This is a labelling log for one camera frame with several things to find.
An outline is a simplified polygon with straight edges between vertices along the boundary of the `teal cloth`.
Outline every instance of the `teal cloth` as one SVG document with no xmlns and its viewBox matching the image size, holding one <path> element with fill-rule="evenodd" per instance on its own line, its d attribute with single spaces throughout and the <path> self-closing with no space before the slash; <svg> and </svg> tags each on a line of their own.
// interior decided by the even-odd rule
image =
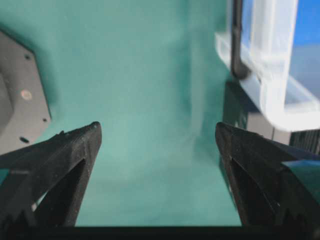
<svg viewBox="0 0 320 240">
<path fill-rule="evenodd" d="M 214 47 L 224 0 L 2 0 L 31 48 L 52 123 L 99 121 L 79 226 L 240 225 L 218 167 L 229 77 Z"/>
</svg>

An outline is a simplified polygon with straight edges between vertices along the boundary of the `black strip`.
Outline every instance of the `black strip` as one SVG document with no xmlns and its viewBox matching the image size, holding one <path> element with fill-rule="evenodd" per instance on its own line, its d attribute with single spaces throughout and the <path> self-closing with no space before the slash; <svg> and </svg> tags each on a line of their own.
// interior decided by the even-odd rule
<svg viewBox="0 0 320 240">
<path fill-rule="evenodd" d="M 245 79 L 250 70 L 241 61 L 243 0 L 233 0 L 232 40 L 231 40 L 231 73 L 239 79 Z"/>
<path fill-rule="evenodd" d="M 153 239 L 153 237 L 201 237 L 197 239 L 283 239 L 292 229 L 283 227 L 56 227 L 31 228 L 23 239 L 119 239 L 139 237 Z"/>
</svg>

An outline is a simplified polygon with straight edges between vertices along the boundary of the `screw hole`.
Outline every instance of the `screw hole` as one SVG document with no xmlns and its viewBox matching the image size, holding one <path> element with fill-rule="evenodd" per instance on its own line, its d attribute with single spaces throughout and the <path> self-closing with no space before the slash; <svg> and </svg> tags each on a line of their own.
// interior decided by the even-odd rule
<svg viewBox="0 0 320 240">
<path fill-rule="evenodd" d="M 30 142 L 29 142 L 29 140 L 28 140 L 28 139 L 26 139 L 26 138 L 25 138 L 25 137 L 23 137 L 23 136 L 19 137 L 19 139 L 20 139 L 20 141 L 21 141 L 21 142 L 23 142 L 23 143 L 25 143 L 25 144 L 30 143 Z"/>
</svg>

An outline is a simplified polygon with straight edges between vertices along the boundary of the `blue surface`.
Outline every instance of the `blue surface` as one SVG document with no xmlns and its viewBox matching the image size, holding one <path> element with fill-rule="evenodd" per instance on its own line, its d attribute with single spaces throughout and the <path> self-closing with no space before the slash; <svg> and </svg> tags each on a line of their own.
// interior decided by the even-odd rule
<svg viewBox="0 0 320 240">
<path fill-rule="evenodd" d="M 320 43 L 320 1 L 299 0 L 293 44 Z"/>
<path fill-rule="evenodd" d="M 244 0 L 242 10 L 242 43 L 250 45 L 251 17 L 254 0 Z M 293 45 L 320 43 L 320 1 L 299 0 Z"/>
</svg>

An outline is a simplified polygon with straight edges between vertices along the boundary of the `blue object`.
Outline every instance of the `blue object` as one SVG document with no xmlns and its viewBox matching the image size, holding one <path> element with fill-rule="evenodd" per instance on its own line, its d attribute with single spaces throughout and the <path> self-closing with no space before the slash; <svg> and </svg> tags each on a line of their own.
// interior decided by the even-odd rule
<svg viewBox="0 0 320 240">
<path fill-rule="evenodd" d="M 296 15 L 293 45 L 320 43 L 320 1 L 300 0 Z"/>
</svg>

